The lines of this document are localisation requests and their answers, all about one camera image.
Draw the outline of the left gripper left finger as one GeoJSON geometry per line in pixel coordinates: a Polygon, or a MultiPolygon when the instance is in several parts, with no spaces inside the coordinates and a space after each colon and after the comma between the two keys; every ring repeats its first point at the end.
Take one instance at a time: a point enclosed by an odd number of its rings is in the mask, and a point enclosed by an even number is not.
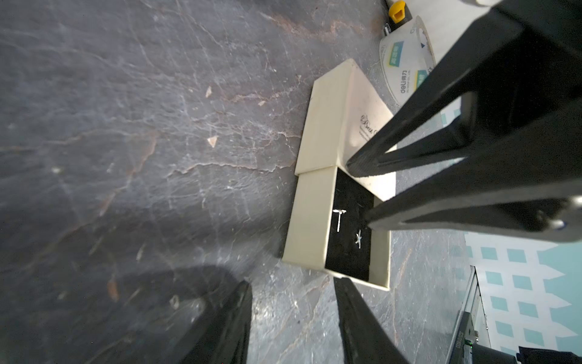
{"type": "Polygon", "coordinates": [[[176,363],[246,363],[252,324],[253,291],[240,282],[210,322],[204,334],[188,350],[177,345],[176,363]]]}

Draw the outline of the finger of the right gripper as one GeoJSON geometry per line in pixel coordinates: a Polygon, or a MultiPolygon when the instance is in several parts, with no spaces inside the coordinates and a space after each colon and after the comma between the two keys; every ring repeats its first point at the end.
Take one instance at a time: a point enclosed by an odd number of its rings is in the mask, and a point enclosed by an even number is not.
{"type": "Polygon", "coordinates": [[[365,213],[375,230],[581,239],[581,101],[574,100],[365,213]]]}

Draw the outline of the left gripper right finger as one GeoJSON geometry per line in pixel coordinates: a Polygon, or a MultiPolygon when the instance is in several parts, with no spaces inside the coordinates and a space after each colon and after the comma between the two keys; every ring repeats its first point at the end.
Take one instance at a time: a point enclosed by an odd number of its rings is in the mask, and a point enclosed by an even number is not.
{"type": "Polygon", "coordinates": [[[348,278],[333,279],[343,342],[344,362],[406,363],[348,278]]]}

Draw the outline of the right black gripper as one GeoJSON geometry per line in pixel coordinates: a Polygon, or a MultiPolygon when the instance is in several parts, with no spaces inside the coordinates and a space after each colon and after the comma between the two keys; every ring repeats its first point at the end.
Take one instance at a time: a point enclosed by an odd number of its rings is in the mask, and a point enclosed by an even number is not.
{"type": "Polygon", "coordinates": [[[471,153],[581,97],[581,3],[501,1],[474,21],[388,125],[346,166],[368,177],[471,153]],[[461,100],[444,129],[393,146],[461,100]]]}

